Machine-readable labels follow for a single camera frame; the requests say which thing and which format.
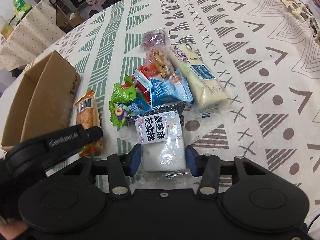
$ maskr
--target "plastic bottle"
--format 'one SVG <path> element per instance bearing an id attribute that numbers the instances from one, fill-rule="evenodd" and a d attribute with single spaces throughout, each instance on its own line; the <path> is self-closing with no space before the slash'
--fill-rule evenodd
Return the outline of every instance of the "plastic bottle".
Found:
<path id="1" fill-rule="evenodd" d="M 24 0 L 13 0 L 13 7 L 14 11 L 17 14 L 24 6 L 25 6 Z"/>

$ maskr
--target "snack package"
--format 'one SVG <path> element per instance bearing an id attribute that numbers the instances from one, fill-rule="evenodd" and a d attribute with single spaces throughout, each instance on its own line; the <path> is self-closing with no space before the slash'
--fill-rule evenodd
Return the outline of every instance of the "snack package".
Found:
<path id="1" fill-rule="evenodd" d="M 127 104 L 136 99 L 136 88 L 130 76 L 125 75 L 124 85 L 116 83 L 113 85 L 111 100 L 113 103 Z"/>
<path id="2" fill-rule="evenodd" d="M 113 126 L 121 127 L 127 122 L 127 115 L 130 113 L 130 109 L 121 103 L 113 103 L 109 101 L 110 121 Z"/>
<path id="3" fill-rule="evenodd" d="M 170 103 L 177 99 L 186 102 L 193 101 L 188 83 L 183 78 L 179 69 L 173 72 L 169 79 L 164 82 L 151 79 L 150 94 L 152 106 Z"/>
<path id="4" fill-rule="evenodd" d="M 141 95 L 137 95 L 137 98 L 128 105 L 128 108 L 132 115 L 141 114 L 151 109 Z"/>
<path id="5" fill-rule="evenodd" d="M 139 88 L 139 90 L 143 93 L 144 98 L 146 99 L 147 103 L 151 105 L 150 100 L 150 77 L 144 71 L 143 66 L 136 68 L 132 75 L 133 83 Z M 155 79 L 164 81 L 164 79 L 158 74 L 154 76 Z"/>
<path id="6" fill-rule="evenodd" d="M 180 118 L 176 111 L 137 118 L 135 125 L 142 144 L 144 171 L 186 168 Z"/>
<path id="7" fill-rule="evenodd" d="M 159 105 L 159 106 L 155 106 L 155 107 L 149 109 L 148 111 L 146 111 L 144 113 L 129 114 L 127 116 L 127 121 L 129 123 L 134 123 L 134 121 L 137 118 L 140 118 L 140 117 L 145 117 L 147 115 L 160 114 L 160 113 L 164 113 L 164 112 L 173 111 L 173 112 L 177 112 L 178 113 L 178 115 L 180 117 L 180 125 L 183 126 L 184 125 L 184 116 L 183 116 L 182 112 L 183 112 L 185 107 L 186 107 L 186 102 L 185 101 L 162 104 L 162 105 Z"/>
<path id="8" fill-rule="evenodd" d="M 169 76 L 174 72 L 174 68 L 165 55 L 164 51 L 161 47 L 155 47 L 151 49 L 150 52 L 146 55 L 146 62 L 144 64 L 144 69 L 147 71 L 151 69 L 151 65 L 155 65 L 158 73 L 165 79 L 169 78 Z"/>
<path id="9" fill-rule="evenodd" d="M 83 97 L 81 97 L 76 103 L 76 122 L 81 124 L 83 128 L 89 129 L 93 126 L 101 127 L 98 106 L 95 98 L 95 93 L 90 90 Z M 102 152 L 102 138 L 94 143 L 90 143 L 82 148 L 79 153 L 82 156 L 98 156 Z"/>
<path id="10" fill-rule="evenodd" d="M 155 29 L 149 32 L 146 32 L 142 35 L 141 39 L 141 49 L 144 51 L 150 50 L 156 45 L 165 45 L 165 38 L 166 38 L 166 29 Z"/>
<path id="11" fill-rule="evenodd" d="M 130 76 L 125 75 L 124 85 L 116 83 L 109 101 L 110 121 L 113 126 L 121 127 L 127 122 L 130 109 L 125 105 L 134 101 L 137 97 L 136 88 Z"/>
<path id="12" fill-rule="evenodd" d="M 188 81 L 194 99 L 191 115 L 228 108 L 230 102 L 224 89 L 189 44 L 171 46 L 166 52 L 174 67 L 180 69 Z"/>

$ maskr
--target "green candy wrapper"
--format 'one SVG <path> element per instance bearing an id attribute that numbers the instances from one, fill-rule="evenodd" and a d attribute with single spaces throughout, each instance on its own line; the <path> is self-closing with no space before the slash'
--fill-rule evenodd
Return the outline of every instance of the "green candy wrapper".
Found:
<path id="1" fill-rule="evenodd" d="M 113 85 L 113 92 L 111 96 L 112 102 L 128 104 L 135 100 L 136 97 L 136 88 L 130 76 L 125 75 L 124 85 L 119 83 Z"/>
<path id="2" fill-rule="evenodd" d="M 131 113 L 130 109 L 124 105 L 131 103 L 136 99 L 136 88 L 130 78 L 125 75 L 124 85 L 114 84 L 111 99 L 109 101 L 110 121 L 113 126 L 122 127 L 127 122 L 127 115 Z"/>

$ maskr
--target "bread package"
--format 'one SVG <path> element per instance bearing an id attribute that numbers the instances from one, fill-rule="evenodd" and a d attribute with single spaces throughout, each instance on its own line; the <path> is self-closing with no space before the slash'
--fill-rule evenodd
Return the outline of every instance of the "bread package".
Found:
<path id="1" fill-rule="evenodd" d="M 94 126 L 101 127 L 98 106 L 93 90 L 90 90 L 83 97 L 81 97 L 75 103 L 75 106 L 77 124 L 81 124 L 85 130 Z M 97 142 L 93 142 L 84 146 L 82 151 L 79 153 L 79 156 L 98 156 L 101 155 L 101 152 L 102 138 Z"/>
<path id="2" fill-rule="evenodd" d="M 166 54 L 173 67 L 180 69 L 188 81 L 194 99 L 191 114 L 215 112 L 229 105 L 224 89 L 189 44 L 168 47 Z"/>

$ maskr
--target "patterned tablecloth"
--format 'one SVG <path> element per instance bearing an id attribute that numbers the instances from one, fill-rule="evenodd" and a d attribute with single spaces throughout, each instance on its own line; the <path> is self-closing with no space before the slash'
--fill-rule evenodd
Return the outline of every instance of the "patterned tablecloth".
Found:
<path id="1" fill-rule="evenodd" d="M 11 71 L 39 56 L 65 33 L 57 27 L 56 10 L 41 0 L 21 20 L 0 49 L 0 69 Z"/>
<path id="2" fill-rule="evenodd" d="M 134 126 L 112 126 L 108 102 L 113 84 L 145 60 L 141 34 L 162 27 L 171 44 L 192 44 L 233 102 L 231 111 L 202 119 L 186 109 L 185 145 L 222 160 L 245 156 L 304 190 L 311 207 L 320 204 L 320 47 L 280 0 L 123 0 L 46 50 L 39 59 L 55 49 L 82 74 L 78 97 L 96 91 L 103 158 L 138 141 Z M 199 180 L 137 175 L 130 184 L 197 188 Z M 108 191 L 106 177 L 97 185 Z M 221 191 L 230 186 L 230 177 L 220 178 Z"/>

